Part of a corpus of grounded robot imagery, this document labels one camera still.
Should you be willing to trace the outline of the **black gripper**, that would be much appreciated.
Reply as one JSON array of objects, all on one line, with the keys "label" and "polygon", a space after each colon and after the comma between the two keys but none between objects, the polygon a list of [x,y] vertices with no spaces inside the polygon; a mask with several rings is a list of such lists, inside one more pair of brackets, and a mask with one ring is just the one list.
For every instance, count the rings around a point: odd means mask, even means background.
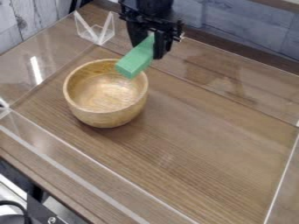
[{"label": "black gripper", "polygon": [[161,60],[171,51],[173,43],[182,40],[183,19],[174,10],[174,0],[118,0],[119,18],[126,21],[133,46],[154,33],[154,59]]}]

